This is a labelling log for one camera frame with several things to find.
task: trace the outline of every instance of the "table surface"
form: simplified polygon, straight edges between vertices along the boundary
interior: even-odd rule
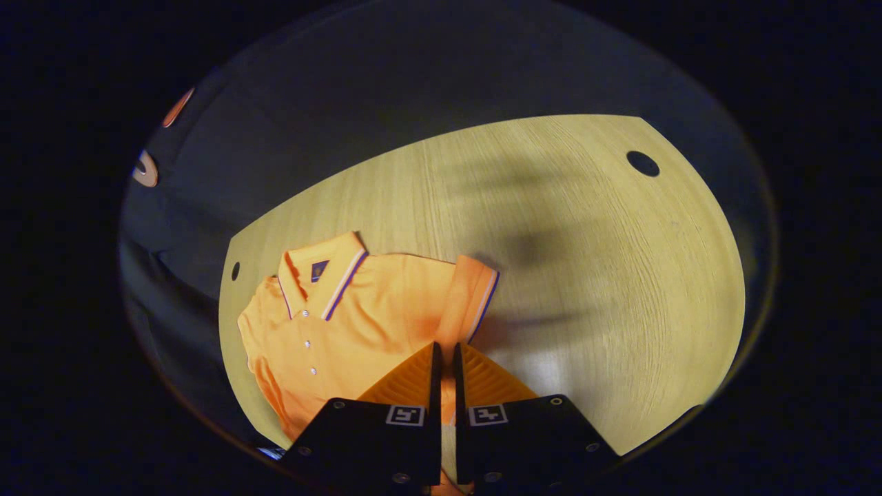
[[[630,151],[660,174],[639,172]],[[480,125],[345,169],[230,240],[224,364],[248,419],[281,447],[236,317],[285,250],[350,230],[374,254],[466,254],[498,269],[472,344],[537,394],[568,395],[620,455],[705,402],[736,354],[745,294],[732,230],[659,132],[632,116]]]

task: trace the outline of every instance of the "shirt label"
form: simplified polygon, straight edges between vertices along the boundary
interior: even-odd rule
[[[323,262],[318,262],[312,264],[312,281],[318,282],[318,278],[322,276],[322,273],[325,271],[325,266],[328,265],[328,260]]]

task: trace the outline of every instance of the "polo shirt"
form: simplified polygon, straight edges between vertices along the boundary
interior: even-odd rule
[[[357,398],[438,342],[447,365],[480,326],[499,273],[459,256],[369,255],[354,232],[282,254],[239,315],[248,369],[292,443],[334,396]],[[456,387],[441,384],[442,422]]]

